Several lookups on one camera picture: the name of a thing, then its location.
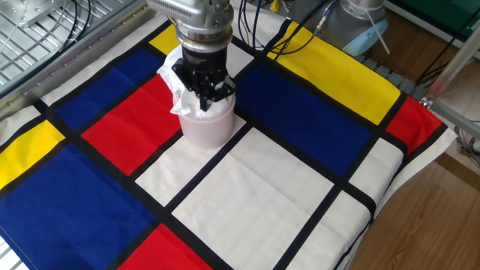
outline yellow rectangle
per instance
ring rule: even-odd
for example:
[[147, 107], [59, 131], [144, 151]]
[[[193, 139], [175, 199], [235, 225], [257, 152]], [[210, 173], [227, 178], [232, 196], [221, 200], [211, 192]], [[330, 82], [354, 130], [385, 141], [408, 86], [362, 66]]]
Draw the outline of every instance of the yellow rectangle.
[[[292, 22], [283, 39], [289, 37], [297, 25]], [[298, 49], [311, 35], [303, 28], [284, 52]], [[272, 59], [275, 56], [272, 52], [268, 54]], [[389, 81], [316, 37], [304, 49], [281, 55], [277, 62], [375, 125], [382, 121], [400, 95]]]
[[175, 36], [175, 26], [171, 25], [165, 31], [161, 32], [154, 39], [150, 40], [150, 45], [168, 55], [180, 43]]
[[64, 138], [47, 120], [16, 138], [0, 153], [0, 190], [36, 164]]

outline white bucket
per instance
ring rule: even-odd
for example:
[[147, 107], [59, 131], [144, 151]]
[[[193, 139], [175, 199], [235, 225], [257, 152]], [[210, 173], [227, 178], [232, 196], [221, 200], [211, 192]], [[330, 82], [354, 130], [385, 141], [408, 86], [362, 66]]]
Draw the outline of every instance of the white bucket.
[[234, 107], [235, 94], [221, 114], [201, 119], [193, 114], [179, 115], [181, 131], [185, 138], [198, 148], [214, 149], [222, 146], [232, 136]]

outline wooden floor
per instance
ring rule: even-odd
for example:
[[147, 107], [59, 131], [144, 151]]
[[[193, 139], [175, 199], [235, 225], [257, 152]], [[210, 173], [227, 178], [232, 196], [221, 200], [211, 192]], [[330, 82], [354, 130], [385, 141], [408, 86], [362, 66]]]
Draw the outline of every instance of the wooden floor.
[[[446, 43], [396, 14], [385, 33], [391, 55], [377, 44], [374, 61], [415, 81]], [[451, 49], [442, 63], [455, 54]], [[443, 101], [480, 119], [480, 64], [462, 71]], [[367, 231], [350, 270], [480, 269], [480, 168], [453, 143], [409, 180]]]

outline white tissue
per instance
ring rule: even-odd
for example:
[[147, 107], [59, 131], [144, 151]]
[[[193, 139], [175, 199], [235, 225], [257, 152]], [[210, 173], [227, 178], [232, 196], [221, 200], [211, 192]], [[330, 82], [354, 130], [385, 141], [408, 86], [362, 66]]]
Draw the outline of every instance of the white tissue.
[[191, 114], [198, 119], [210, 118], [221, 114], [230, 104], [232, 96], [214, 102], [206, 112], [202, 111], [198, 97], [194, 92], [185, 88], [182, 81], [172, 70], [172, 66], [181, 57], [182, 46], [179, 45], [166, 56], [165, 62], [157, 71], [173, 94], [173, 108], [170, 112], [179, 116]]

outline green object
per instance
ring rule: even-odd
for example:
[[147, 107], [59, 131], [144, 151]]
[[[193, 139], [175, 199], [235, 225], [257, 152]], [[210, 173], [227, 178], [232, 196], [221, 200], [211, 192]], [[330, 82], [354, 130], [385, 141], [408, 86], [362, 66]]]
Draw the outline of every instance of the green object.
[[479, 0], [391, 0], [417, 11], [424, 17], [432, 19], [438, 28], [449, 34], [461, 31], [462, 39], [467, 39], [473, 32], [471, 27], [480, 20], [477, 14], [468, 26], [461, 29], [467, 20], [480, 8]]

